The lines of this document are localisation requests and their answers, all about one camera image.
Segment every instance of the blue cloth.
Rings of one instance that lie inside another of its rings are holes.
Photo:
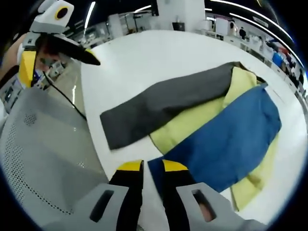
[[[160,194],[162,159],[180,162],[197,183],[204,182],[217,192],[260,164],[281,128],[278,109],[264,87],[247,91],[166,155],[148,162]]]

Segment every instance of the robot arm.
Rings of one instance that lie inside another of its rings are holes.
[[[17,63],[20,65],[18,78],[23,88],[33,85],[36,56],[42,45],[40,42],[42,40],[48,41],[48,44],[60,54],[87,64],[100,65],[90,50],[81,47],[62,34],[73,10],[74,6],[64,0],[45,0],[38,8],[38,12],[41,14],[34,19],[17,54]]]

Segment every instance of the white table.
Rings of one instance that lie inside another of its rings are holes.
[[[110,151],[100,114],[152,84],[241,61],[269,84],[267,91],[282,120],[273,176],[264,190],[239,214],[269,223],[293,191],[305,162],[306,123],[302,108],[281,77],[257,58],[217,39],[179,31],[146,31],[117,38],[93,49],[101,66],[82,64],[82,89],[88,125],[99,160],[110,179],[126,161],[161,156],[149,137]],[[222,192],[231,200],[230,190]],[[146,231],[168,230],[164,208],[147,165],[139,224]]]

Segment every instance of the perforated gray panel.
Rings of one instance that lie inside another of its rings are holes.
[[[40,226],[70,215],[78,200],[107,182],[87,123],[35,88],[26,89],[11,110],[0,163],[16,199]]]

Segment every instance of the ventilation holes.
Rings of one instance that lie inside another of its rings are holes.
[[[24,123],[27,124],[28,126],[31,126],[35,124],[36,120],[37,120],[37,115],[35,113],[31,113],[31,114],[27,113],[25,115]]]

